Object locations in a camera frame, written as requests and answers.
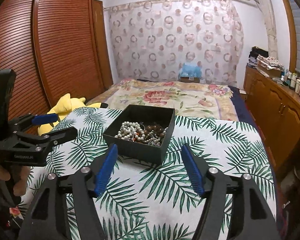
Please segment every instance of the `leaf print tablecloth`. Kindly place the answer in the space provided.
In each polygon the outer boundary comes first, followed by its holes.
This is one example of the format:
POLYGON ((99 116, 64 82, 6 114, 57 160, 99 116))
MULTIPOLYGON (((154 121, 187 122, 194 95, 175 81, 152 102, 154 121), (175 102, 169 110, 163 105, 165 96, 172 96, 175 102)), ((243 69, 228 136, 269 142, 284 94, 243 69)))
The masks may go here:
MULTIPOLYGON (((102 133, 121 110, 78 108, 55 129, 74 126, 76 140, 55 147, 46 167, 32 167, 28 190, 19 206, 25 212, 47 174, 72 174, 104 154, 102 133)), ((242 122, 176 116, 176 125, 161 166, 119 156, 106 192, 95 199, 100 222, 108 239, 191 239, 205 199, 193 191, 182 163, 180 149, 188 143, 194 153, 226 174, 252 175, 273 215, 276 214, 274 183, 267 155, 256 130, 242 122)), ((73 197, 67 195, 73 239, 80 239, 73 197)), ((219 239, 226 239, 232 205, 227 195, 219 239)))

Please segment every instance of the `bed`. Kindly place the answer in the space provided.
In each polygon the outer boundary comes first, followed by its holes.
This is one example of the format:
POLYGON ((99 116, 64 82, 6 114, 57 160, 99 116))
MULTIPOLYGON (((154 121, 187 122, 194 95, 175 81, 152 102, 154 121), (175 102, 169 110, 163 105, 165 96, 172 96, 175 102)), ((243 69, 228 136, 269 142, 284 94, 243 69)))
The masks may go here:
MULTIPOLYGON (((258 127, 237 88, 124 80, 90 103, 96 101, 109 104, 109 109, 78 108, 54 128, 74 126, 78 138, 56 147, 48 155, 46 167, 31 168, 28 190, 19 206, 22 213, 47 174, 74 173, 103 154, 107 150, 103 131, 126 105, 137 103, 172 106, 179 116, 176 116, 163 165, 124 156, 118 158, 106 192, 95 201, 109 240, 192 238, 205 200, 198 198, 192 190, 180 158, 180 147, 185 142, 211 166, 226 174, 250 173, 281 229, 274 173, 258 127)), ((67 205, 72 238, 79 239, 71 195, 67 196, 67 205)), ((231 205, 232 196, 228 195, 219 239, 227 237, 231 205)))

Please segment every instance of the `open black box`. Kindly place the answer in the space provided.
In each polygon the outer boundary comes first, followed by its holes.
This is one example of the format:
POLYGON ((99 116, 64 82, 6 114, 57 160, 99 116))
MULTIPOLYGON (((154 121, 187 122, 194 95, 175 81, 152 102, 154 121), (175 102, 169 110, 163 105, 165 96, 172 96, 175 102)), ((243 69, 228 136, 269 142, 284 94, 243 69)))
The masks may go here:
POLYGON ((167 154, 168 145, 174 129, 175 109, 156 106, 128 105, 123 112, 104 131, 103 138, 107 145, 115 143, 118 153, 137 160, 161 165, 167 154), (161 125, 168 127, 160 147, 115 138, 123 122, 143 123, 146 127, 161 125))

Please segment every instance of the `wardrobe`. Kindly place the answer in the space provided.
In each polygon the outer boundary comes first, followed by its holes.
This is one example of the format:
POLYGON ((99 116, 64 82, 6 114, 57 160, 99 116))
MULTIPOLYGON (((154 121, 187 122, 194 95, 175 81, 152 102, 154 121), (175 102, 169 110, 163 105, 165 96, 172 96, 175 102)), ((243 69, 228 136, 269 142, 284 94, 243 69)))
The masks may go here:
POLYGON ((9 119, 44 114, 66 93, 87 100, 101 94, 113 83, 102 3, 5 0, 0 6, 4 68, 17 73, 9 119))

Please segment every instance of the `stuffed animal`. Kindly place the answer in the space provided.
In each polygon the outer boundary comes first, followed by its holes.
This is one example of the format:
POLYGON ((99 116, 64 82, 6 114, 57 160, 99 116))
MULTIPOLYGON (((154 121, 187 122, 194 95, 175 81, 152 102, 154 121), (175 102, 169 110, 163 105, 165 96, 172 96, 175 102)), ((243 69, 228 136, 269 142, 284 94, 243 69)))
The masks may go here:
MULTIPOLYGON (((49 111, 47 114, 57 114, 58 120, 62 121, 65 119, 65 117, 70 114, 74 109, 80 108, 80 107, 97 107, 99 108, 101 106, 101 103, 94 103, 92 105, 86 106, 84 104, 84 101, 86 101, 85 98, 70 98, 70 94, 65 94, 63 97, 61 97, 58 101, 58 103, 49 111)), ((51 126, 51 124, 43 124, 40 125, 38 128, 38 134, 41 136, 44 133, 50 132, 53 127, 55 127, 60 121, 54 122, 51 126)))

